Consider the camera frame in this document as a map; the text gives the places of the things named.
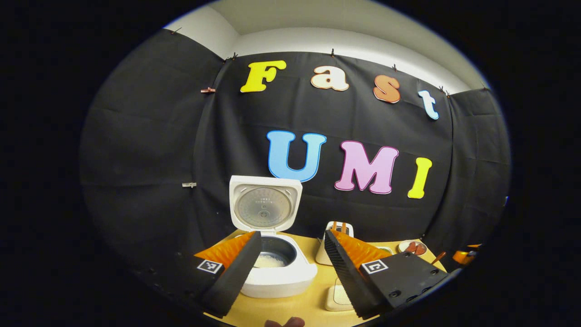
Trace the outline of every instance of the wooden table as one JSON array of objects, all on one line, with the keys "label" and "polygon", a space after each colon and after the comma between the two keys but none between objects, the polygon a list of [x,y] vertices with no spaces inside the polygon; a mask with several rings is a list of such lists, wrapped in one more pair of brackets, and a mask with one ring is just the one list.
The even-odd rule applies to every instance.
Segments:
[{"label": "wooden table", "polygon": [[[218,243],[222,243],[243,233],[245,232],[236,230]],[[327,311],[325,309],[327,292],[329,287],[335,285],[337,273],[333,266],[321,265],[315,261],[320,241],[310,237],[296,236],[287,233],[279,234],[294,239],[307,257],[309,263],[317,264],[317,276],[315,276],[313,283],[309,288],[304,293],[297,296],[283,298],[252,298],[239,293],[236,301],[234,301],[234,304],[230,309],[230,312],[223,319],[217,319],[211,315],[208,316],[223,321],[226,324],[239,327],[263,327],[266,320],[274,320],[279,322],[281,325],[284,325],[290,317],[303,318],[306,323],[305,327],[342,327],[355,326],[364,321],[378,317],[376,316],[363,320],[357,316],[355,310]],[[387,246],[391,248],[394,253],[398,252],[397,245],[399,243],[400,241],[369,242],[369,244],[373,246]],[[420,258],[432,262],[436,257],[430,249],[428,249]],[[434,266],[446,271],[440,262],[435,263]]]}]

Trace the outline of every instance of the hand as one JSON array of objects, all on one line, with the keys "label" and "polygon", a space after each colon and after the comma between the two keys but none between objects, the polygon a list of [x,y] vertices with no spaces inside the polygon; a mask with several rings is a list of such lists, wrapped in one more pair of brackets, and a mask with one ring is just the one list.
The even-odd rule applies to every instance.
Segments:
[{"label": "hand", "polygon": [[299,317],[291,317],[284,326],[276,321],[266,320],[264,327],[304,327],[304,320]]}]

